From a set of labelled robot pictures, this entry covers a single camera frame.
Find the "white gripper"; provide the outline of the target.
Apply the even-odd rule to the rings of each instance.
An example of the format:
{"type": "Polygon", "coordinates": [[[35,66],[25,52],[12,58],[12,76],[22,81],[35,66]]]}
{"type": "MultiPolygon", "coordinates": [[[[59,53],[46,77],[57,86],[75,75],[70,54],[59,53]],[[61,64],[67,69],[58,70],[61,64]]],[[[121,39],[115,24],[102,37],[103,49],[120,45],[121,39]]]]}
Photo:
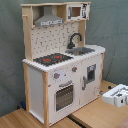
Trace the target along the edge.
{"type": "Polygon", "coordinates": [[[128,86],[119,84],[102,95],[105,103],[122,107],[128,105],[128,86]]]}

